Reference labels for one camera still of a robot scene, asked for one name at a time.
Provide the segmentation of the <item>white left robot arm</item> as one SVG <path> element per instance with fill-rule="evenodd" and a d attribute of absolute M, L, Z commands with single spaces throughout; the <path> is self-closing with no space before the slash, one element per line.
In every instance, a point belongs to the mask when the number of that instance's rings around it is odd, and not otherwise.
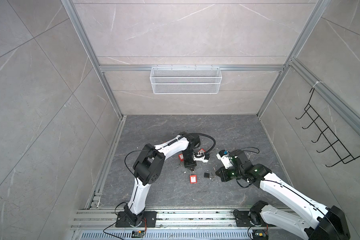
<path fill-rule="evenodd" d="M 124 206 L 123 214 L 128 223 L 136 227 L 143 220 L 146 198 L 151 185 L 159 178 L 165 160 L 177 153 L 183 155 L 185 168 L 194 171 L 197 166 L 194 149 L 201 144 L 199 135 L 182 132 L 174 139 L 160 145 L 146 144 L 133 165 L 135 178 L 130 201 Z"/>

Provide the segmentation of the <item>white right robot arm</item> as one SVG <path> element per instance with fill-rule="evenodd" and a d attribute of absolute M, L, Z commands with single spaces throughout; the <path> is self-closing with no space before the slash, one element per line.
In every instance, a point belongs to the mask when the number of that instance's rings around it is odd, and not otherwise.
<path fill-rule="evenodd" d="M 345 213 L 338 207 L 331 208 L 305 196 L 280 179 L 262 164 L 252 164 L 242 150 L 221 150 L 217 158 L 223 166 L 216 171 L 222 182 L 243 179 L 248 186 L 255 186 L 279 199 L 294 211 L 279 210 L 265 201 L 255 203 L 249 213 L 254 226 L 263 224 L 282 228 L 304 240 L 349 240 L 351 234 Z"/>

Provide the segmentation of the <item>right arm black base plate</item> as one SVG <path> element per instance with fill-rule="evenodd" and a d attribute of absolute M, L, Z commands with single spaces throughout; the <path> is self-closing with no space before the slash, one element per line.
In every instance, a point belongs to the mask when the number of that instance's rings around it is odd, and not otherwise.
<path fill-rule="evenodd" d="M 233 215 L 236 219 L 237 227 L 266 227 L 267 223 L 263 220 L 260 213 L 255 211 L 234 210 Z"/>

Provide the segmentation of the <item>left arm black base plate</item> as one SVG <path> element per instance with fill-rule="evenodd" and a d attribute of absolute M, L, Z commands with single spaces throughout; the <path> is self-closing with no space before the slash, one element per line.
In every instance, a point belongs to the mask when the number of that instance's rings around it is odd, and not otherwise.
<path fill-rule="evenodd" d="M 129 228 L 129 227 L 145 227 L 154 228 L 157 221 L 157 212 L 155 211 L 143 211 L 138 215 L 134 215 L 129 212 L 119 212 L 116 228 Z"/>

